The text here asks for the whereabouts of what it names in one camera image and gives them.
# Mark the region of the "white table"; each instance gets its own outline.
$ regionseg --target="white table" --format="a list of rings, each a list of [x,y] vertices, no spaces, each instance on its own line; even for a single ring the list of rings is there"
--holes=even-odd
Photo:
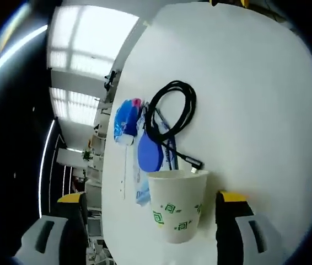
[[[197,93],[195,116],[177,147],[212,172],[198,233],[180,245],[163,243],[150,206],[135,203],[132,151],[125,161],[125,147],[113,140],[120,104],[151,100],[172,80]],[[159,104],[171,124],[182,97]],[[250,10],[167,6],[127,59],[111,113],[102,208],[104,239],[117,264],[216,264],[219,188],[246,194],[282,234],[287,253],[297,248],[312,223],[312,56],[291,31]]]

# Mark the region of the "window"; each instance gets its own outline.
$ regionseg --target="window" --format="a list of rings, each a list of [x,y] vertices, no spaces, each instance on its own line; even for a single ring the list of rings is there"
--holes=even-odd
[[[51,98],[60,119],[94,126],[99,98],[59,88],[51,88]]]
[[[56,9],[49,66],[104,77],[112,69],[138,17],[96,6]]]

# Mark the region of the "white tabletop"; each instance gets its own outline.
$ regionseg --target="white tabletop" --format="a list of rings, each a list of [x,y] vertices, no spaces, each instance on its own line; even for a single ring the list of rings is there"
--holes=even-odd
[[[113,140],[113,121],[125,99],[151,100],[172,80],[197,93],[191,124],[177,148],[205,163],[203,217],[189,242],[164,243],[149,205],[135,203],[131,148]],[[159,107],[169,123],[183,96]],[[312,56],[275,21],[244,8],[208,3],[167,6],[126,61],[116,93],[104,158],[103,234],[118,265],[216,264],[214,195],[249,197],[282,234],[292,253],[312,223]]]

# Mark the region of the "blue round pad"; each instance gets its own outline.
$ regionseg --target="blue round pad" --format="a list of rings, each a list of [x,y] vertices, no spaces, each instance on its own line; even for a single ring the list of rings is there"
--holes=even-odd
[[[138,145],[138,162],[145,172],[159,171],[163,161],[161,145],[153,142],[144,132]]]

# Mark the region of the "paper cup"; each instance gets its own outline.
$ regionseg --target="paper cup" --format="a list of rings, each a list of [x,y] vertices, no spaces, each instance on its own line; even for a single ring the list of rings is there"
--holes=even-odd
[[[154,220],[165,241],[183,243],[194,237],[207,175],[181,170],[148,174]]]

